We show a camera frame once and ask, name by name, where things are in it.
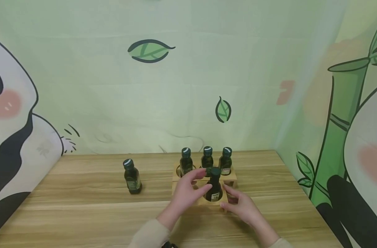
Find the right hand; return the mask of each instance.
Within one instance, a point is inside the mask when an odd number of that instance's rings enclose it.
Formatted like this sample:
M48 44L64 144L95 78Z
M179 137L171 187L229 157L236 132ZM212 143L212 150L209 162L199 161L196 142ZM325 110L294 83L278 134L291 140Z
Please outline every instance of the right hand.
M248 195L242 193L241 191L235 190L228 185L223 186L227 193L236 198L235 200L238 203L231 204L221 202L220 207L227 211L233 212L248 225L252 225L254 222L256 222L257 219L262 217L261 212Z

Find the olive oil bottle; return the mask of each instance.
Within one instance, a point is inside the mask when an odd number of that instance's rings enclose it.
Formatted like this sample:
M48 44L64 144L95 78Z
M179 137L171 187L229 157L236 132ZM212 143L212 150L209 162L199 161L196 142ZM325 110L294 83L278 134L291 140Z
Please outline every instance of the olive oil bottle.
M219 183L221 170L217 167L212 167L210 169L210 180L208 183L212 185L212 188L206 193L205 199L212 202L216 202L221 199L223 196L223 191L221 189L221 185Z
M219 159L219 168L223 176L230 175L231 173L231 165L232 165L231 154L232 154L231 148L229 147L223 148L223 155Z
M191 150L188 147L184 147L181 150L180 159L180 176L182 177L186 173L190 172L193 167L193 162L191 159Z
M129 193L131 194L138 194L142 190L142 182L140 181L139 171L135 168L132 159L126 159L124 161L124 168L125 168L125 180L126 185L128 185Z
M201 158L201 167L206 168L206 177L210 176L210 169L213 167L213 149L210 146L205 146L203 149L203 156Z

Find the wrist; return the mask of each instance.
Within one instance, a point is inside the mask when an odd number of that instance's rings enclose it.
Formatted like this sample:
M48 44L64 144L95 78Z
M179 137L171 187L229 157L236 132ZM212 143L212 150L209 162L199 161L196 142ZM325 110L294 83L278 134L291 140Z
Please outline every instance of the wrist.
M172 231L180 216L181 213L177 210L177 208L169 203L158 215L157 220L167 229Z
M258 213L258 214L256 213L250 216L248 224L250 227L256 230L266 225L267 220L262 216L261 213Z

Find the finger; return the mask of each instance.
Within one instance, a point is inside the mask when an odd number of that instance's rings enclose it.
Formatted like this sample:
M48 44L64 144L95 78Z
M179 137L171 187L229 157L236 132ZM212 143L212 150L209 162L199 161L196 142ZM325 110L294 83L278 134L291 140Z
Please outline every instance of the finger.
M211 184L206 184L195 191L196 197L200 198L204 196L212 188Z
M224 184L223 187L227 191L227 193L229 193L230 195L235 196L238 199L241 196L241 191L233 189L230 186L228 186L227 184Z
M223 209L227 211L233 212L234 214L237 214L237 207L238 207L237 205L221 202L220 207L222 207Z
M183 175L181 180L187 180L187 181L192 181L195 179L202 179L206 175L206 169L201 168L201 169L195 169L191 170L189 173Z

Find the bottle cap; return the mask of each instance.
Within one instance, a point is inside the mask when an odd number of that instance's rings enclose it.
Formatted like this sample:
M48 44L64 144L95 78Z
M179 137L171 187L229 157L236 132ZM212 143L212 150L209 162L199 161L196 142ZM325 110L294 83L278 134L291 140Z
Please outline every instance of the bottle cap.
M191 156L191 150L188 147L184 147L181 150L181 156L182 157L190 157Z
M221 170L218 167L212 167L210 174L211 174L211 177L220 177Z
M232 149L229 147L223 148L223 156L230 157L232 154Z
M133 168L135 165L133 164L133 160L132 159L125 159L125 161L123 162L123 165L124 165L124 168L125 169L131 169Z
M211 155L212 155L212 152L213 152L213 149L212 149L210 146L205 146L205 147L203 148L203 154L204 154L204 155L211 156Z

